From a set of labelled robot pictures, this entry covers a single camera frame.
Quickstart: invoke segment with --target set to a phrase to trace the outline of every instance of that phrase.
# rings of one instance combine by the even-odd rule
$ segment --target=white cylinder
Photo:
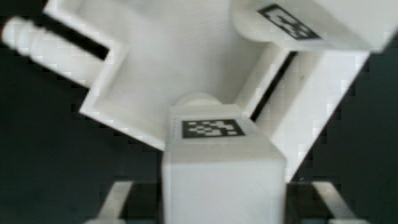
[[[14,17],[4,27],[2,41],[34,62],[91,87],[103,61],[34,23]]]

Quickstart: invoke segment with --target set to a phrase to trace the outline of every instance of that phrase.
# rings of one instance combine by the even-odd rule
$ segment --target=qr-like tag
[[[277,4],[258,12],[297,40],[322,39],[315,31]]]
[[[183,121],[183,138],[244,136],[236,120]]]

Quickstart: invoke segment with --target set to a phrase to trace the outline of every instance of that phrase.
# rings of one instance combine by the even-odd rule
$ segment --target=white panel
[[[258,126],[288,159],[290,181],[368,58],[366,52],[300,52]]]

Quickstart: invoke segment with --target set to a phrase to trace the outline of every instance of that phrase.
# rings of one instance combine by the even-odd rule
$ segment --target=black background
[[[2,19],[45,1],[0,0]],[[398,38],[371,56],[297,181],[331,180],[375,224],[398,221]],[[82,223],[114,180],[158,180],[162,153],[78,114],[87,90],[0,49],[0,223]]]

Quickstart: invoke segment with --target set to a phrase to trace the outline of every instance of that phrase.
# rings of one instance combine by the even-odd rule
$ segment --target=white plastic part
[[[126,224],[126,221],[121,219],[94,219],[89,220],[84,224]]]
[[[235,103],[244,88],[247,92],[265,89],[265,83],[245,85],[249,77],[267,76],[268,69],[275,71],[284,61],[283,57],[261,58],[268,47],[275,51],[284,51],[283,48],[258,45],[240,37],[229,4],[229,0],[140,4],[101,0],[85,1],[76,11],[85,23],[116,36],[112,40],[124,41],[119,47],[124,54],[116,54],[114,67],[100,75],[82,113],[160,150],[167,110],[180,98],[204,92],[222,103]],[[270,66],[263,66],[261,74],[252,74],[259,60]],[[249,112],[254,108],[242,104],[242,109]]]
[[[345,199],[341,198],[339,192],[331,182],[313,182],[315,189],[318,191],[322,201],[325,202],[327,208],[332,212],[336,219],[355,219],[355,214],[347,205]]]
[[[91,87],[103,66],[101,60],[20,17],[5,24],[2,41],[39,65]]]
[[[274,4],[281,8],[267,12],[265,18],[258,11]],[[396,9],[396,0],[233,0],[233,21],[251,40],[275,42],[293,50],[380,52],[398,28]],[[320,38],[291,36],[307,30]]]
[[[363,219],[332,219],[329,224],[370,224],[370,222]]]
[[[119,181],[114,183],[114,186],[112,186],[112,189],[108,192],[108,196],[107,196],[107,200],[103,203],[101,211],[98,214],[100,219],[112,219],[112,218],[117,219],[119,218],[132,186],[133,186],[132,181],[124,181],[124,182]]]
[[[213,135],[236,131],[233,122],[244,135]],[[194,130],[201,124],[210,137],[188,138],[187,131],[201,134]],[[283,224],[284,165],[236,105],[172,107],[162,165],[165,224]]]
[[[291,180],[368,52],[300,52],[258,117],[258,126],[288,159]]]
[[[245,55],[238,58],[238,54],[233,55],[242,60],[252,60],[252,67],[247,66],[247,73],[242,72],[238,76],[240,84],[231,77],[226,79],[226,83],[231,80],[235,81],[235,89],[224,83],[215,85],[213,73],[196,76],[192,81],[192,86],[201,82],[204,88],[188,88],[181,76],[171,73],[171,76],[164,77],[164,71],[151,73],[149,76],[137,77],[137,71],[130,70],[137,63],[128,58],[133,50],[130,45],[137,44],[139,46],[140,41],[148,41],[146,50],[151,50],[153,54],[158,55],[156,58],[162,59],[169,57],[171,53],[162,48],[151,48],[149,46],[155,46],[151,43],[158,43],[158,46],[164,47],[171,46],[171,43],[180,43],[178,41],[156,42],[144,39],[153,36],[149,34],[155,32],[151,24],[160,22],[160,15],[165,16],[174,13],[174,17],[165,16],[164,18],[169,18],[169,22],[180,21],[180,23],[183,23],[187,18],[192,20],[192,15],[201,20],[213,14],[222,15],[217,17],[222,18],[222,23],[217,22],[220,20],[208,19],[206,23],[197,23],[196,26],[187,27],[187,31],[180,30],[176,32],[176,35],[185,37],[183,42],[192,43],[201,41],[203,36],[217,38],[219,34],[238,35],[231,26],[229,6],[229,0],[217,2],[172,0],[165,4],[158,4],[155,1],[137,2],[133,0],[50,0],[46,5],[45,12],[50,16],[110,49],[80,112],[160,150],[165,148],[167,108],[176,103],[178,98],[197,91],[210,94],[212,91],[219,91],[219,94],[213,95],[220,102],[235,103],[242,107],[245,116],[251,116],[290,53],[288,46],[265,44],[258,58],[249,59]],[[220,33],[208,32],[213,30],[210,27],[213,27],[215,23],[219,24],[215,26],[217,29],[222,30]],[[20,32],[18,26],[14,27],[16,31],[11,33],[11,36]],[[192,29],[199,33],[194,37],[188,36]],[[181,46],[172,46],[172,54],[178,55],[181,54]],[[231,44],[226,45],[226,43],[213,44],[213,50],[222,51],[233,46]],[[142,53],[146,51],[137,50],[135,58],[140,58],[146,55]],[[203,53],[203,51],[190,50],[196,54]],[[329,50],[318,53],[300,52],[293,66],[288,69],[286,77],[277,86],[258,120],[259,129],[267,133],[272,143],[277,145],[288,158],[286,181],[293,177],[366,58],[368,52],[338,52]],[[144,62],[148,62],[148,66],[156,64],[153,63],[153,58],[142,60]],[[176,69],[190,69],[187,63],[181,61],[174,61],[174,63]],[[146,91],[137,92],[135,85],[139,84],[144,85]],[[174,92],[178,88],[185,88],[181,94],[178,94],[180,96],[176,96]],[[228,92],[231,95],[235,94],[235,97],[229,95],[229,100],[220,97]]]
[[[176,103],[176,106],[203,106],[203,105],[219,105],[220,101],[206,93],[194,93],[183,97]]]
[[[117,181],[112,185],[107,199],[103,202],[103,207],[98,213],[96,219],[89,220],[85,224],[124,224],[126,221],[121,220],[123,207],[130,195],[130,190],[133,187],[132,181]]]

